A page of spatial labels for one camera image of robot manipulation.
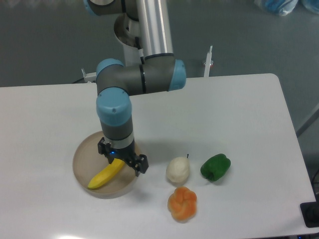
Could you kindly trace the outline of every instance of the plastic bag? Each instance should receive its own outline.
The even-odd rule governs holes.
[[[302,0],[301,2],[309,11],[319,14],[319,0]]]
[[[279,16],[285,16],[292,12],[298,0],[255,0],[255,4],[261,9]]]

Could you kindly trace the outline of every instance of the metal bracket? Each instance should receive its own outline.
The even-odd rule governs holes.
[[[124,161],[129,167],[135,170],[135,175],[138,177],[140,173],[145,173],[149,167],[148,158],[144,154],[136,155],[132,148],[127,147],[125,149],[112,148],[109,142],[105,142],[104,137],[98,143],[99,154],[104,155],[109,164],[113,162],[115,158]]]
[[[83,80],[85,83],[96,82],[96,72],[86,74],[84,68],[81,69],[83,74]]]

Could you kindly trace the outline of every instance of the white table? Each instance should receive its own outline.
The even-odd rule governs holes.
[[[136,142],[150,167],[133,190],[97,199],[72,171],[77,146],[100,131],[96,85],[0,89],[0,235],[4,239],[242,239],[317,233],[300,203],[314,201],[278,78],[188,79],[183,90],[131,97]],[[186,224],[166,208],[168,162],[189,153],[198,197]],[[200,175],[211,156],[232,165]]]

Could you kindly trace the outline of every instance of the silver arm tube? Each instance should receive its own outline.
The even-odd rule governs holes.
[[[137,0],[144,57],[173,53],[166,0]]]

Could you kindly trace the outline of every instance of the blue joint cap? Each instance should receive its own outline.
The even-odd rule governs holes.
[[[96,77],[98,77],[99,73],[106,67],[112,66],[112,65],[121,65],[124,66],[124,64],[116,59],[109,58],[101,61],[98,66],[96,67]]]
[[[186,70],[183,61],[175,60],[175,68],[168,91],[184,88],[186,84]]]
[[[89,12],[90,15],[92,15],[92,16],[97,16],[97,15],[92,11],[92,9],[90,8],[90,5],[89,5],[88,1],[89,1],[89,0],[83,0],[85,9]]]
[[[104,124],[121,126],[132,116],[130,97],[121,88],[106,88],[96,99],[96,112]]]

